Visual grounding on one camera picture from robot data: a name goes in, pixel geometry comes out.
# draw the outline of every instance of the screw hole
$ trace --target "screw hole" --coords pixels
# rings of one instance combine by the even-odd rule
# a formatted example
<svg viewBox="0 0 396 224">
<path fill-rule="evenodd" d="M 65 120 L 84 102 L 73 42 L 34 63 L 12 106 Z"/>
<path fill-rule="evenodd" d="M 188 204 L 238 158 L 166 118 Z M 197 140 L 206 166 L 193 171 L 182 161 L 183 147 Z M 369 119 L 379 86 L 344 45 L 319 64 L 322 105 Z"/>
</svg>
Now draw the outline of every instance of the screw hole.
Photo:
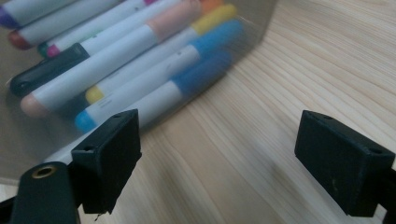
<svg viewBox="0 0 396 224">
<path fill-rule="evenodd" d="M 44 178 L 47 176 L 52 175 L 53 173 L 55 173 L 56 171 L 56 167 L 55 166 L 44 166 L 41 167 L 39 169 L 37 169 L 33 174 L 32 174 L 32 178 L 34 179 L 39 179 L 39 178 Z"/>
<path fill-rule="evenodd" d="M 93 146 L 93 145 L 88 145 L 88 146 L 84 147 L 84 151 L 91 151 L 91 150 L 94 150 L 94 149 L 96 149 L 96 146 Z"/>
<path fill-rule="evenodd" d="M 375 154 L 382 154 L 382 151 L 376 148 L 369 148 L 369 150 Z"/>
</svg>

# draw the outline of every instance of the wood grain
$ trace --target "wood grain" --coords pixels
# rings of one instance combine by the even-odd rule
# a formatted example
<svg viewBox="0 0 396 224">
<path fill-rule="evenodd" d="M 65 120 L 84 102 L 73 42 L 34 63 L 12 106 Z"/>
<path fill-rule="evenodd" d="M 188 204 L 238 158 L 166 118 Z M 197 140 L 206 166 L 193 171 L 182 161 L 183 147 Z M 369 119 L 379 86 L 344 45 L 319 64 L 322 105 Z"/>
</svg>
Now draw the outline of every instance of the wood grain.
<svg viewBox="0 0 396 224">
<path fill-rule="evenodd" d="M 113 215 L 82 223 L 381 223 L 347 217 L 293 150 L 308 109 L 396 151 L 394 36 L 395 1 L 279 0 L 257 48 L 142 136 Z"/>
</svg>

